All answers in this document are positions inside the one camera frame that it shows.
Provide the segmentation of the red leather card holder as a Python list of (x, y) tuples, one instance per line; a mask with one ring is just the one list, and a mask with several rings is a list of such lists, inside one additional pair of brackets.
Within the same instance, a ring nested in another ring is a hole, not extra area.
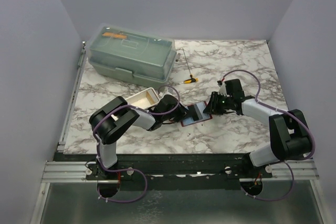
[(211, 120), (213, 118), (212, 115), (203, 113), (206, 106), (206, 101), (185, 106), (185, 108), (187, 109), (187, 115), (181, 121), (181, 126), (186, 127)]

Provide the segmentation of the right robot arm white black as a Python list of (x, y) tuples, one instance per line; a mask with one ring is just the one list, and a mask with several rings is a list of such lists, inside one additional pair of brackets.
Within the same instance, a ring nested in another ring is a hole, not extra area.
[(314, 150), (312, 137), (300, 110), (280, 112), (262, 105), (254, 96), (245, 95), (239, 79), (218, 81), (218, 84), (219, 91), (212, 92), (203, 113), (236, 113), (253, 118), (269, 128), (270, 142), (242, 158), (240, 169), (246, 177), (255, 177), (262, 166), (303, 158), (304, 154)]

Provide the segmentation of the credit card with magnetic stripe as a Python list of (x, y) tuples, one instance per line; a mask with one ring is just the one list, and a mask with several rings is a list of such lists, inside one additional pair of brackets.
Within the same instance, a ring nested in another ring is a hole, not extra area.
[(204, 103), (189, 105), (187, 108), (190, 115), (190, 117), (187, 118), (188, 124), (199, 123), (212, 118), (209, 114), (203, 113), (205, 109)]

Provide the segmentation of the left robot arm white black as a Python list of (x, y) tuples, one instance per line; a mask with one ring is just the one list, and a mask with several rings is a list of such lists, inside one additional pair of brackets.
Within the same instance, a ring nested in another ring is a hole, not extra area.
[(158, 104), (148, 109), (131, 105), (121, 96), (114, 98), (89, 118), (93, 137), (97, 141), (98, 173), (104, 179), (112, 179), (116, 175), (116, 143), (131, 126), (154, 131), (164, 124), (184, 123), (188, 119), (197, 121), (200, 118), (197, 106), (183, 106), (170, 94), (164, 95)]

